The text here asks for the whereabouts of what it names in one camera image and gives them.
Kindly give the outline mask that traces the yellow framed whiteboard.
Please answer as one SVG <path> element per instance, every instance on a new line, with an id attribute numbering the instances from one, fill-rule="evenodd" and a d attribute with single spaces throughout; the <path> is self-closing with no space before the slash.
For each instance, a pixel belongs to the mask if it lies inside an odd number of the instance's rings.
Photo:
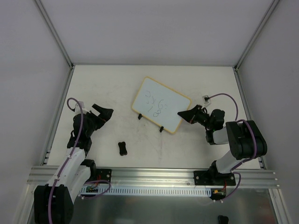
<path id="1" fill-rule="evenodd" d="M 178 112 L 188 110 L 191 103 L 192 100 L 182 93 L 145 77 L 132 103 L 132 110 L 174 134 L 182 122 Z"/>

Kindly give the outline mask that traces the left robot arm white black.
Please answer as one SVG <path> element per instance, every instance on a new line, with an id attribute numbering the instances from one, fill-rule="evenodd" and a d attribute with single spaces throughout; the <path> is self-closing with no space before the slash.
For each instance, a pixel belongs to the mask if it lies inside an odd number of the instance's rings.
<path id="1" fill-rule="evenodd" d="M 111 119 L 114 111 L 97 104 L 92 107 L 98 115 L 86 111 L 81 103 L 75 105 L 66 156 L 47 183 L 38 185 L 34 191 L 34 221 L 37 224 L 70 223 L 74 202 L 85 184 L 106 184 L 105 192 L 111 188 L 110 181 L 98 178 L 95 161 L 87 159 L 87 155 L 92 145 L 91 135 Z"/>

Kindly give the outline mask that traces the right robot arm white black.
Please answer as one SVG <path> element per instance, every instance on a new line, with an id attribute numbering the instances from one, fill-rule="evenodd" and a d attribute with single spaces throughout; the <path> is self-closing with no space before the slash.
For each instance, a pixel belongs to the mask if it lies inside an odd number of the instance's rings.
<path id="1" fill-rule="evenodd" d="M 223 110 L 214 109 L 208 114 L 201 105 L 178 112 L 178 115 L 190 124 L 201 124 L 210 145 L 229 145 L 228 152 L 213 161 L 208 170 L 193 172 L 196 186 L 235 186 L 233 171 L 267 153 L 266 141 L 253 120 L 225 122 Z"/>

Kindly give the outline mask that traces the black whiteboard eraser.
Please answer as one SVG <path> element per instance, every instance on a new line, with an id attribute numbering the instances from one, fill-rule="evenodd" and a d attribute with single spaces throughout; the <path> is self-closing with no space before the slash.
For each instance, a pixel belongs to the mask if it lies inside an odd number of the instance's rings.
<path id="1" fill-rule="evenodd" d="M 126 149 L 126 142 L 124 142 L 124 141 L 123 142 L 119 142 L 118 146 L 119 146 L 120 156 L 124 156 L 124 155 L 128 154 L 127 149 Z"/>

